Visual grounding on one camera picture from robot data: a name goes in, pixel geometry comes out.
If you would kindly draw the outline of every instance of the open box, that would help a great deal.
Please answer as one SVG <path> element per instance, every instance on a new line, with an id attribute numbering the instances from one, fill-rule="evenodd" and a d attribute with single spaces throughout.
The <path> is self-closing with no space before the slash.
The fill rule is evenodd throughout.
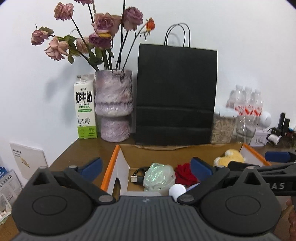
<path id="1" fill-rule="evenodd" d="M 124 195 L 127 191 L 143 191 L 143 186 L 130 182 L 130 177 L 140 167 L 149 167 L 156 162 L 164 165 L 169 164 L 175 168 L 178 164 L 190 163 L 193 157 L 198 157 L 213 165 L 215 158 L 223 156 L 225 151 L 229 149 L 240 151 L 246 159 L 246 163 L 270 166 L 264 157 L 253 148 L 240 143 L 187 147 L 148 147 L 120 144 L 113 152 L 101 189 L 116 198 L 119 195 Z"/>

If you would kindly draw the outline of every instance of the clear glass cup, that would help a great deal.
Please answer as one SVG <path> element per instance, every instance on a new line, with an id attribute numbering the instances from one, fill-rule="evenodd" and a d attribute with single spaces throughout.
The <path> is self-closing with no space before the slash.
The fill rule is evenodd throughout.
<path id="1" fill-rule="evenodd" d="M 250 144 L 255 135 L 258 118 L 256 116 L 239 116 L 237 122 L 237 142 Z"/>

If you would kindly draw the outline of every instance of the milk carton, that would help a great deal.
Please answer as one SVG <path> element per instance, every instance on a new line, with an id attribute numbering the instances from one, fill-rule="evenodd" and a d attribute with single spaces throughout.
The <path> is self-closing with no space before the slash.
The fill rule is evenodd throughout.
<path id="1" fill-rule="evenodd" d="M 75 82 L 74 99 L 79 138 L 97 138 L 93 74 L 83 75 Z"/>

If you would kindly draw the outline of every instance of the bag handle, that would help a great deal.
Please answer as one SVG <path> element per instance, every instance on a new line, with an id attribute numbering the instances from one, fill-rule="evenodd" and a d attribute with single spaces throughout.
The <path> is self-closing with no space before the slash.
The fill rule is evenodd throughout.
<path id="1" fill-rule="evenodd" d="M 189 26 L 186 24 L 186 23 L 177 23 L 177 24 L 173 24 L 171 25 L 166 34 L 165 34 L 165 40 L 164 40 L 164 46 L 167 46 L 168 45 L 168 36 L 170 34 L 170 32 L 177 26 L 180 26 L 182 29 L 183 29 L 183 32 L 184 32 L 184 42 L 183 42 L 183 47 L 185 46 L 185 41 L 186 41 L 186 32 L 185 32 L 185 29 L 183 27 L 183 25 L 185 25 L 187 28 L 188 28 L 188 32 L 189 32 L 189 39 L 188 39 L 188 47 L 190 48 L 190 39 L 191 39 L 191 33 L 190 33 L 190 28 Z"/>

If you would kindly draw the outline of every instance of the metal screw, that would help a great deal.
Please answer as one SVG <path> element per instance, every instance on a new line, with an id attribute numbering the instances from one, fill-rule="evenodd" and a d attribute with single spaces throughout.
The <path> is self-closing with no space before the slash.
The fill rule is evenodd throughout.
<path id="1" fill-rule="evenodd" d="M 113 197 L 110 195 L 102 195 L 99 197 L 99 201 L 100 202 L 112 202 L 113 201 Z"/>
<path id="2" fill-rule="evenodd" d="M 182 202 L 192 202 L 194 197 L 190 194 L 183 194 L 179 197 L 179 200 Z"/>

